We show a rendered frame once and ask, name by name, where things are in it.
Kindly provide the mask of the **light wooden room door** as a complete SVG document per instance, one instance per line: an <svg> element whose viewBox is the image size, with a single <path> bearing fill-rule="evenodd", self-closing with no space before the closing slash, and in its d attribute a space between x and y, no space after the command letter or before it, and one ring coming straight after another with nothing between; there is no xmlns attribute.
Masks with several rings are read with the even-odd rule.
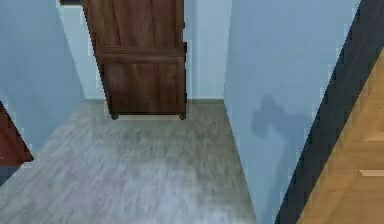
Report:
<svg viewBox="0 0 384 224"><path fill-rule="evenodd" d="M273 224L384 224L384 0L361 0Z"/></svg>

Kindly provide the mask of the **reddish brown wooden furniture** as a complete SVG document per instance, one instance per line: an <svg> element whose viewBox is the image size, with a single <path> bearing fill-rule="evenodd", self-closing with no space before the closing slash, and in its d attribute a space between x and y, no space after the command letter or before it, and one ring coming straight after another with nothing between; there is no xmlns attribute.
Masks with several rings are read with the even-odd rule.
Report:
<svg viewBox="0 0 384 224"><path fill-rule="evenodd" d="M19 166L34 158L0 101L0 166Z"/></svg>

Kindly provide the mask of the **dark brown wooden cabinet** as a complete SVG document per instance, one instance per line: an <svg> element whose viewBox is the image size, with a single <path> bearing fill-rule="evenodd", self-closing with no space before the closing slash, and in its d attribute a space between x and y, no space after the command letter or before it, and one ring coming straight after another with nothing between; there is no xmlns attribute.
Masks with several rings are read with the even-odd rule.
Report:
<svg viewBox="0 0 384 224"><path fill-rule="evenodd" d="M184 0L82 0L108 112L186 118Z"/></svg>

